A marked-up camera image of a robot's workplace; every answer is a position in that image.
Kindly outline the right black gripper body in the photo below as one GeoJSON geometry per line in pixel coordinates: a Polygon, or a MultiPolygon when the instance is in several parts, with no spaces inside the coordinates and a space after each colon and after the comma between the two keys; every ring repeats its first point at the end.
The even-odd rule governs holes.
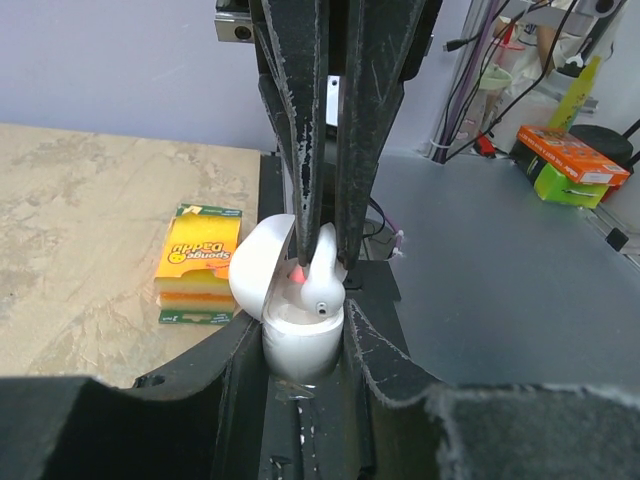
{"type": "MultiPolygon", "coordinates": [[[[271,46],[267,36],[265,17],[261,7],[262,2],[252,1],[249,4],[259,71],[258,88],[279,147],[291,155],[288,119],[284,113],[284,107],[280,94],[276,89],[275,81],[272,78],[272,74],[275,72],[275,62],[272,58],[271,46]]],[[[329,64],[327,80],[329,76],[335,75],[339,78],[341,86],[341,79],[345,71],[347,23],[349,3],[351,1],[327,2],[329,3],[329,64]]],[[[430,1],[423,2],[425,7],[422,17],[400,76],[403,87],[406,82],[417,75],[428,47],[429,38],[433,32],[433,4],[430,1]]]]}

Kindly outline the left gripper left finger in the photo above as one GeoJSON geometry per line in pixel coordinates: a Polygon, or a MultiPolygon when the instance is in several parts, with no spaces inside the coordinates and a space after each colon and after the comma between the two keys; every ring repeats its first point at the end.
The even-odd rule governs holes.
{"type": "Polygon", "coordinates": [[[1,381],[4,479],[255,479],[261,329],[240,314],[128,389],[91,377],[1,381]]]}

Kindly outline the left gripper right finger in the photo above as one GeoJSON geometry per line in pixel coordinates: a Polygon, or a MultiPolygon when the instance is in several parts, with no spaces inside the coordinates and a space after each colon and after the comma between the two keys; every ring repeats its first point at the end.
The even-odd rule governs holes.
{"type": "Polygon", "coordinates": [[[367,479],[636,479],[639,396],[611,386],[450,385],[344,305],[367,479]]]}

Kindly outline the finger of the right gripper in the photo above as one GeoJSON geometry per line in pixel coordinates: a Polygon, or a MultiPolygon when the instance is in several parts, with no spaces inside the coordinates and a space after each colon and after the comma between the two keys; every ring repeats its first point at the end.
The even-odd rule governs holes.
{"type": "Polygon", "coordinates": [[[298,262],[308,265],[318,242],[325,153],[329,3],[263,1],[275,72],[289,124],[298,262]]]}
{"type": "Polygon", "coordinates": [[[381,151],[404,97],[400,76],[423,1],[351,1],[340,86],[335,226],[338,259],[352,268],[381,151]]]}

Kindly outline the white earbud charging case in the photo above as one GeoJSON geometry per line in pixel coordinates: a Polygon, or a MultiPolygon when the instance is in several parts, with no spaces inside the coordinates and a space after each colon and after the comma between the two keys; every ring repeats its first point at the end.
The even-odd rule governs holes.
{"type": "Polygon", "coordinates": [[[313,384],[337,362],[344,302],[329,317],[304,309],[300,290],[309,265],[286,257],[294,223],[292,214],[261,221],[232,256],[229,281],[239,307],[261,323],[263,352],[272,373],[292,383],[313,384]]]}

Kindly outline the white earbud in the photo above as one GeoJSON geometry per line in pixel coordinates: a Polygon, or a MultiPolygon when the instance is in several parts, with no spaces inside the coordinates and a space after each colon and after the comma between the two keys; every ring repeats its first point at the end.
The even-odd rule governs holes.
{"type": "Polygon", "coordinates": [[[317,245],[300,296],[304,309],[320,317],[335,315],[345,298],[346,271],[338,262],[336,228],[321,226],[317,245]]]}

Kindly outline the orange sponge pack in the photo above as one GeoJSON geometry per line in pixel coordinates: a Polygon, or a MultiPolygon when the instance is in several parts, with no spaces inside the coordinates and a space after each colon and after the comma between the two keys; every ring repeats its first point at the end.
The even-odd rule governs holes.
{"type": "Polygon", "coordinates": [[[154,275],[161,324],[225,325],[236,309],[229,267],[240,239],[238,209],[182,203],[154,275]]]}

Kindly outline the yellow green bottle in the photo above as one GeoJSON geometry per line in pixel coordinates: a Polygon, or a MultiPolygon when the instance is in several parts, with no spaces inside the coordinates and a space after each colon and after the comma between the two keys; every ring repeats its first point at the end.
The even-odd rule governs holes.
{"type": "Polygon", "coordinates": [[[573,81],[558,108],[551,117],[548,126],[568,132],[581,108],[586,103],[595,84],[601,57],[595,56],[573,81]]]}

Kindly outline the orange green box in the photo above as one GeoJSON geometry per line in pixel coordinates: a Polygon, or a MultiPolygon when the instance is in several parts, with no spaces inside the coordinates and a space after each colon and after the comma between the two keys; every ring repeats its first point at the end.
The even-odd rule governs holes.
{"type": "Polygon", "coordinates": [[[522,126],[511,157],[541,200],[586,209],[596,208],[610,188],[623,185],[630,176],[559,128],[522,126]]]}

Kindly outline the black round object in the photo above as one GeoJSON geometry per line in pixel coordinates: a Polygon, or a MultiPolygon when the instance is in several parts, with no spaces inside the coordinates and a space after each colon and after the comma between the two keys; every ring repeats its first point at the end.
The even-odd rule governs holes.
{"type": "Polygon", "coordinates": [[[573,125],[569,133],[620,167],[630,168],[633,146],[621,134],[597,125],[573,125]]]}

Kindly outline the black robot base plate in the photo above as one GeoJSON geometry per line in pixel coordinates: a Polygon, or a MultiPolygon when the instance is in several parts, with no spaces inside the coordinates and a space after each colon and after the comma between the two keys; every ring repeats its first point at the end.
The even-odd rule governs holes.
{"type": "Polygon", "coordinates": [[[347,262],[347,320],[338,369],[310,400],[278,400],[258,326],[240,314],[219,333],[138,378],[134,390],[151,411],[144,479],[387,479],[394,474],[387,425],[375,418],[360,363],[357,326],[406,344],[390,266],[360,260],[360,223],[339,236],[347,262]]]}

